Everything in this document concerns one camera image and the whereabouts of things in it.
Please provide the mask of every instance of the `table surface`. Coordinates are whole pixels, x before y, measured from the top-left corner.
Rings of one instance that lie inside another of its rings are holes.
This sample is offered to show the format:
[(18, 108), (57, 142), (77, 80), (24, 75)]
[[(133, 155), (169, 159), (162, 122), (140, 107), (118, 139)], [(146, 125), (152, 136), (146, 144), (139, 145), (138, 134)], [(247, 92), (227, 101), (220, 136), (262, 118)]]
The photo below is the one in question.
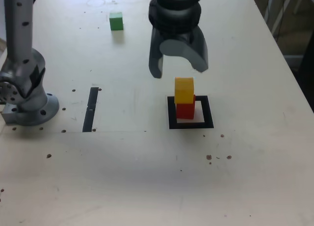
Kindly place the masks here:
[[(254, 1), (201, 0), (209, 69), (165, 57), (162, 79), (148, 69), (149, 1), (35, 2), (60, 110), (15, 131), (1, 119), (1, 226), (313, 225), (314, 115)], [(213, 129), (169, 130), (175, 76), (208, 95)], [(91, 87), (96, 132), (82, 133)]]

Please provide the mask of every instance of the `stacked blocks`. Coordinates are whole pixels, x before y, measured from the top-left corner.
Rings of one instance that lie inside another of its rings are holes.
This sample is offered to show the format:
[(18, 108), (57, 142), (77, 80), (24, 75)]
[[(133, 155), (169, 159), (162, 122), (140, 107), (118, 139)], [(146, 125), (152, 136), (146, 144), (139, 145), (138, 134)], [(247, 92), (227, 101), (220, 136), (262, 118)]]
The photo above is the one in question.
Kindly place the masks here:
[(192, 77), (175, 78), (175, 104), (177, 119), (194, 119), (195, 95)]
[(109, 15), (111, 31), (123, 30), (122, 13), (110, 13)]

